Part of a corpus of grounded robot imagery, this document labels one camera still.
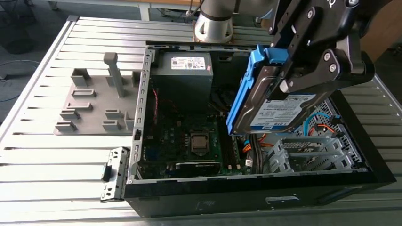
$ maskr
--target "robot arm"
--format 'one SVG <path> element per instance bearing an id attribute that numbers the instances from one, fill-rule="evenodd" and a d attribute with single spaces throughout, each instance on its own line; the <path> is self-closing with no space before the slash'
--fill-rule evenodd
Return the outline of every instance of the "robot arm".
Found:
<path id="1" fill-rule="evenodd" d="M 204 0 L 194 24 L 194 37 L 200 42 L 225 43 L 232 39 L 232 14 L 268 18 L 273 0 Z"/>
<path id="2" fill-rule="evenodd" d="M 335 90 L 372 79 L 373 64 L 359 49 L 359 38 L 389 1 L 204 1 L 194 26 L 202 41 L 229 41 L 232 12 L 260 17 L 270 14 L 272 44 L 250 53 L 226 120 L 230 134 L 293 131 Z M 280 109 L 301 99 L 288 121 L 254 122 L 262 109 Z"/>

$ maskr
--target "metal bracket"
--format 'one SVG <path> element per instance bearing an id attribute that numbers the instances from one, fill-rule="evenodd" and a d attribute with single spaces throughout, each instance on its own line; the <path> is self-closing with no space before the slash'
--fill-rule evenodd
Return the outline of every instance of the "metal bracket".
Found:
<path id="1" fill-rule="evenodd" d="M 126 183 L 132 184 L 134 182 L 134 176 L 141 178 L 140 173 L 137 172 L 137 162 L 141 156 L 142 149 L 142 131 L 144 131 L 144 119 L 145 119 L 145 105 L 146 105 L 146 93 L 148 93 L 148 83 L 149 83 L 149 71 L 150 64 L 154 59 L 154 50 L 145 49 L 144 60 L 142 60 L 142 71 L 140 73 L 140 86 L 137 88 L 137 106 L 136 106 L 136 115 L 133 119 L 133 135 L 132 135 L 132 148 L 129 155 L 129 164 L 128 164 L 128 180 Z"/>
<path id="2" fill-rule="evenodd" d="M 118 147 L 108 154 L 108 161 L 104 166 L 101 180 L 104 187 L 100 195 L 100 202 L 122 201 L 124 186 L 126 181 L 128 149 Z"/>

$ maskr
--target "hard drive label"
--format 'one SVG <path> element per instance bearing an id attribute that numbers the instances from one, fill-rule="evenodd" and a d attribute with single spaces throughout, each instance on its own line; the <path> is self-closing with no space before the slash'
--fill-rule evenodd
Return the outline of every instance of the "hard drive label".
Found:
<path id="1" fill-rule="evenodd" d="M 170 59 L 172 70 L 205 70 L 202 57 L 173 57 Z"/>
<path id="2" fill-rule="evenodd" d="M 265 100 L 250 122 L 252 130 L 281 129 L 301 112 L 301 103 L 315 95 L 288 95 L 284 100 Z"/>

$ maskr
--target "blue cable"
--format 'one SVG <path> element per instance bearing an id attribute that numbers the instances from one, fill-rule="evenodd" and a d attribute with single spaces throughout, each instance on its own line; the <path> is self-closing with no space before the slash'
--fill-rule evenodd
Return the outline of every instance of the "blue cable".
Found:
<path id="1" fill-rule="evenodd" d="M 17 96 L 14 96 L 14 97 L 6 99 L 6 100 L 0 100 L 0 103 L 6 102 L 6 101 L 9 101 L 9 100 L 13 100 L 13 99 L 15 99 L 18 96 L 19 96 L 19 95 L 17 95 Z"/>
<path id="2" fill-rule="evenodd" d="M 331 116 L 328 116 L 327 114 L 320 113 L 320 112 L 313 113 L 312 115 L 309 115 L 309 117 L 305 119 L 305 122 L 304 122 L 304 130 L 303 130 L 304 136 L 307 136 L 308 123 L 309 123 L 309 121 L 311 121 L 311 119 L 312 119 L 312 117 L 313 117 L 315 115 L 321 115 L 321 116 L 325 116 L 327 118 L 331 117 Z"/>

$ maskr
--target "gray stand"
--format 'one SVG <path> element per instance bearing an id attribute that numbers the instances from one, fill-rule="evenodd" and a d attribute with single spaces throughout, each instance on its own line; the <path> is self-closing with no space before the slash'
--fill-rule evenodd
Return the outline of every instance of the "gray stand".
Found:
<path id="1" fill-rule="evenodd" d="M 116 54 L 109 65 L 110 76 L 88 75 L 75 68 L 73 85 L 54 126 L 55 135 L 132 135 L 137 102 L 138 73 L 121 76 L 116 67 Z"/>

